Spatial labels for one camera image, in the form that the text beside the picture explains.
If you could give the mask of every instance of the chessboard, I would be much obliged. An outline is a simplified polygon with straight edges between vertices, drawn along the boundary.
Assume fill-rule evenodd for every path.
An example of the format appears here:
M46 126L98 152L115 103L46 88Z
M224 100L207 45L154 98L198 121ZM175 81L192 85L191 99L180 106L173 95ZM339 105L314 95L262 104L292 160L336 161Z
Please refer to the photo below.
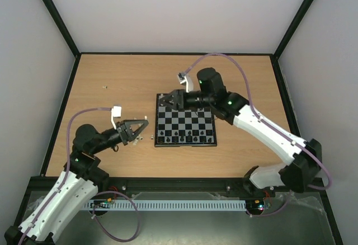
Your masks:
M176 111L163 106L157 94L155 147L217 146L210 108Z

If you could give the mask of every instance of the wooden tabletop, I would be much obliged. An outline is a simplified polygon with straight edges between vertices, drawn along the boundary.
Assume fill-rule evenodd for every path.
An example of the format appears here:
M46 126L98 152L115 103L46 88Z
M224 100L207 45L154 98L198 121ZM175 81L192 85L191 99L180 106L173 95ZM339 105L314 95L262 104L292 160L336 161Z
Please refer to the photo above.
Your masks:
M119 103L121 119L148 117L149 126L137 145L120 144L97 156L100 168L111 177L242 177L255 165L279 163L278 156L249 133L216 120L217 147L155 148L156 94L182 87L177 73L183 72L200 56L196 55L82 55L65 109L62 124L48 166L47 176L58 176L66 161L65 134L69 119L92 107L112 107ZM249 80L256 108L284 129L289 130L276 79L268 56L233 56ZM211 56L191 72L194 89L198 70L213 67L227 90L247 97L243 78L229 60ZM99 132L112 127L110 112L82 114L73 122L70 140L82 124L92 124Z

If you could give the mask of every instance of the white perforated rail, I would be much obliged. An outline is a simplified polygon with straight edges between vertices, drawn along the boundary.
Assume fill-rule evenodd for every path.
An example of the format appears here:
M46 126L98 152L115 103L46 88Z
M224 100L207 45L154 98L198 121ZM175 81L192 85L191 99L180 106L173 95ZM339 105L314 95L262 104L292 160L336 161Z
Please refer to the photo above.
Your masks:
M244 200L133 200L139 211L246 211ZM82 210L92 210L93 200ZM127 200L116 200L97 210L134 210Z

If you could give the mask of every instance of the gray wall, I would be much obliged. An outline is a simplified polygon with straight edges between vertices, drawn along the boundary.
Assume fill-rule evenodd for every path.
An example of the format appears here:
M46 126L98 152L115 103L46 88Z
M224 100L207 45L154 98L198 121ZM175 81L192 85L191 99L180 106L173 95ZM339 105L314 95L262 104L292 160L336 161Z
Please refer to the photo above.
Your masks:
M74 58L41 0L0 0L0 244L38 175Z
M272 53L302 0L54 0L80 51Z
M323 145L345 244L358 240L357 2L315 0L280 59L302 135Z

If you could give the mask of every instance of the robotic arm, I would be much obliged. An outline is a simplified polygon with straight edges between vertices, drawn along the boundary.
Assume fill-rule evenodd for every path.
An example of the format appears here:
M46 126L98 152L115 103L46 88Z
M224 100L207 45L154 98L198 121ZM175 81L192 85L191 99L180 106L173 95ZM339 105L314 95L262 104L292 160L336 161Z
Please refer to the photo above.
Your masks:
M114 123L113 118L118 117L114 110L118 108L112 109L113 128L99 133L92 125L86 124L77 129L65 183L59 188L66 176L66 171L63 171L39 207L19 227L10 227L6 231L7 244L18 245L24 233L23 245L55 244L84 204L108 188L109 174L98 167L100 159L95 154L107 148L117 152L119 143L127 145L148 125L147 120ZM137 124L139 127L132 130L132 126Z
M179 74L178 79L181 84L186 85L186 89L177 89L165 95L161 104L175 110L210 107L217 118L247 131L281 158L280 164L269 167L255 166L247 172L244 186L248 192L256 188L282 185L294 192L305 191L321 168L303 149L309 150L321 161L321 144L315 139L307 142L285 131L250 106L246 98L228 92L221 75L215 69L202 69L197 73L197 78L200 91L192 91L190 77L187 74Z

